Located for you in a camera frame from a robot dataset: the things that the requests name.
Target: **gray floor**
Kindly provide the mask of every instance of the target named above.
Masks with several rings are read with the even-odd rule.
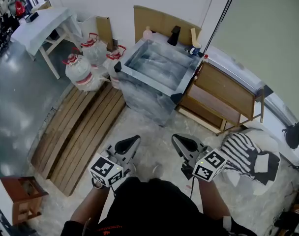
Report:
[[[174,133],[195,135],[203,143],[213,148],[219,147],[224,138],[224,134],[217,137],[214,133],[179,113],[175,113],[166,127],[162,128],[139,113],[125,108],[100,149],[113,141],[139,134],[142,140],[134,158],[139,178],[142,181],[148,180],[154,165],[156,162],[160,162],[164,170],[162,179],[171,181],[183,193],[190,195],[191,181],[188,181],[181,172],[182,159],[171,143],[171,136]],[[85,171],[73,195],[68,198],[50,180],[44,180],[34,172],[33,167],[30,167],[28,175],[35,175],[40,185],[49,193],[49,196],[44,198],[42,204],[42,216],[31,220],[29,222],[30,226],[36,229],[41,236],[59,236],[65,221],[70,218],[72,212],[91,190],[89,172]],[[292,202],[294,196],[287,196],[292,192],[291,181],[297,187],[299,173],[288,168],[288,163],[284,160],[281,160],[276,182],[261,196],[249,194],[247,190],[240,189],[238,186],[234,188],[224,179],[223,174],[215,179],[215,183],[233,218],[259,236],[267,235],[265,233],[272,228],[271,224],[274,217],[283,208],[288,208]],[[120,183],[115,183],[114,188],[116,189]],[[195,182],[194,186],[192,200],[202,211],[198,183]],[[113,193],[110,192],[102,219],[106,217],[113,199]]]
[[[39,128],[69,84],[61,60],[72,47],[65,41],[50,54],[61,75],[59,80],[39,52],[32,61],[18,43],[11,43],[0,57],[1,175],[21,174]]]

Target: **striped cloth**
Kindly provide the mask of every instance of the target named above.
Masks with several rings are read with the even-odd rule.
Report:
[[[255,179],[254,165],[261,150],[243,133],[231,133],[226,138],[221,147],[228,159],[223,172],[238,172]]]

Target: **table leg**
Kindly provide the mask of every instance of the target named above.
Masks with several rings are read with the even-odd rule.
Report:
[[[35,59],[36,59],[35,56],[34,56],[34,55],[31,55],[29,52],[27,52],[27,53],[28,53],[28,55],[30,56],[31,60],[32,60],[32,61],[35,61]]]
[[[57,78],[57,80],[60,78],[60,75],[58,74],[57,70],[55,69],[55,67],[53,66],[53,64],[51,63],[45,49],[41,46],[39,48],[41,54],[43,55],[43,58],[45,59],[45,61],[47,62],[48,66],[50,67],[51,71],[53,72],[53,74],[55,75],[55,77]]]
[[[82,52],[81,45],[79,44],[79,42],[77,42],[77,40],[73,36],[73,33],[70,32],[69,28],[66,26],[65,23],[62,23],[62,27],[63,27],[65,33],[69,36],[69,38],[72,40],[72,42],[74,43],[74,45],[77,47],[77,49],[79,49],[80,52]]]

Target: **black and white marker cube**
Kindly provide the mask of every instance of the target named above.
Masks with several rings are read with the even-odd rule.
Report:
[[[196,163],[193,175],[211,182],[222,171],[226,162],[223,153],[214,149]]]
[[[123,167],[96,153],[88,166],[91,177],[110,187],[123,177]]]

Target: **green wall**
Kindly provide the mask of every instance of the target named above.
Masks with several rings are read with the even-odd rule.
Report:
[[[233,0],[211,44],[264,81],[299,120],[299,0]]]

